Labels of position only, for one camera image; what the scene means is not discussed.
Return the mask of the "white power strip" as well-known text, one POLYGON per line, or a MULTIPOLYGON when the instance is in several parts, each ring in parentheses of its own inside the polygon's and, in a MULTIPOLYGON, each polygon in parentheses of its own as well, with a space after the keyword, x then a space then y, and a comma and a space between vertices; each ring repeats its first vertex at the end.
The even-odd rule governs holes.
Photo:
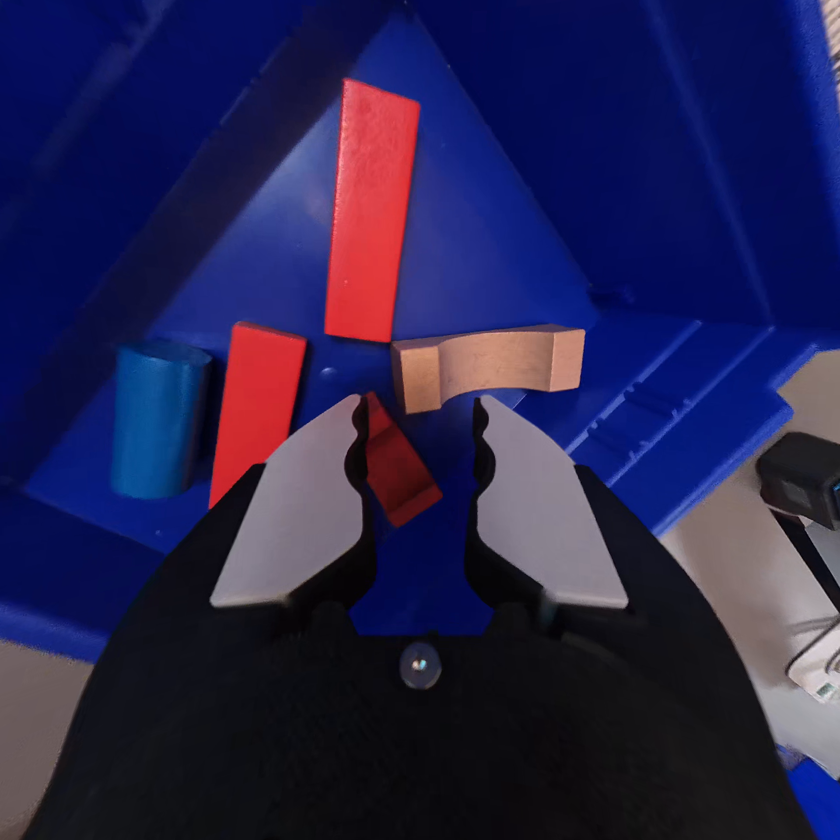
POLYGON ((809 697, 838 705, 839 618, 793 657, 785 673, 809 697))

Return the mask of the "plain wooden arch block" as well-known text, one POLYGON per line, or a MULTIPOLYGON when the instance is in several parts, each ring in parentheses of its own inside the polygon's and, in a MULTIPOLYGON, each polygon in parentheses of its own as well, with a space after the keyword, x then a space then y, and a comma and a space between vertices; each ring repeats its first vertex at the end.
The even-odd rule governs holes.
POLYGON ((579 387, 583 329, 544 324, 391 343, 395 395, 405 414, 437 411, 470 392, 579 387))

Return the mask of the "small red wooden block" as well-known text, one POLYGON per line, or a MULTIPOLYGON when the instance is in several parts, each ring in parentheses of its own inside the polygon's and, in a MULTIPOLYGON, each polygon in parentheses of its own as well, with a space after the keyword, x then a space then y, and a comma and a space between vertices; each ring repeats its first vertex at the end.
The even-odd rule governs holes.
POLYGON ((365 400, 368 484, 386 519, 398 529, 441 501, 443 493, 377 394, 368 392, 365 400))

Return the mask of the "red wooden plank block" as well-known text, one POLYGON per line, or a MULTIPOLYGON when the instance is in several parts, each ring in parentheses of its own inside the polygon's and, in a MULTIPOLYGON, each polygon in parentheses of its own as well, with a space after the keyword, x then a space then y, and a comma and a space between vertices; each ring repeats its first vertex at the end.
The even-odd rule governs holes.
POLYGON ((392 340, 421 108, 343 79, 324 332, 392 340))
POLYGON ((209 508, 287 440, 307 347, 293 333, 247 321, 233 326, 209 508))

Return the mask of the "blue wooden cylinder block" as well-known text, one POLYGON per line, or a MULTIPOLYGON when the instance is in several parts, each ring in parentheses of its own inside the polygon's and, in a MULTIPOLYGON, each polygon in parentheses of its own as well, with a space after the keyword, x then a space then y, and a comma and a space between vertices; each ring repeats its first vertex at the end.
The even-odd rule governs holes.
POLYGON ((123 497, 181 495, 193 480, 213 359, 163 339, 118 347, 111 487, 123 497))

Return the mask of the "blue plastic storage bin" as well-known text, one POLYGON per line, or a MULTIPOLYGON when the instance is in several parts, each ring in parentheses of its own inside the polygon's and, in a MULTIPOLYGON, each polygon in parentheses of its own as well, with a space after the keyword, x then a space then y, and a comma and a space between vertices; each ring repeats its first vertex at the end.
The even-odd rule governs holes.
POLYGON ((811 758, 776 745, 794 795, 819 839, 839 839, 839 782, 811 758))
POLYGON ((207 510, 229 336, 308 342, 294 424, 398 413, 323 330, 344 78, 417 101, 397 340, 554 322, 510 402, 666 532, 838 347, 818 2, 2 2, 2 640, 94 662, 207 510), (192 484, 111 487, 116 356, 213 359, 192 484))

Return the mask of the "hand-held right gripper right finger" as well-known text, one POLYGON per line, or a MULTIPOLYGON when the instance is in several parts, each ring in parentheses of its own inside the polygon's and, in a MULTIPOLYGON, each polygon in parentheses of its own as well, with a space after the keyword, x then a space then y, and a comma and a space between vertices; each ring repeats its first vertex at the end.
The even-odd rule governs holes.
POLYGON ((626 616, 629 598, 575 464, 527 419, 483 395, 474 401, 476 490, 465 577, 490 609, 523 606, 538 626, 560 616, 626 616))

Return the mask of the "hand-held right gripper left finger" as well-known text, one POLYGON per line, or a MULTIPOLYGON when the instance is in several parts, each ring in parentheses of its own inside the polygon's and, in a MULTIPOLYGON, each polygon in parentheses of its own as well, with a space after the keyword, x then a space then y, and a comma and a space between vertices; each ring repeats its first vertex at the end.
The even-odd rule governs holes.
POLYGON ((363 536, 364 504, 348 457, 366 422, 351 394, 268 457, 209 602, 216 609, 291 604, 363 536))

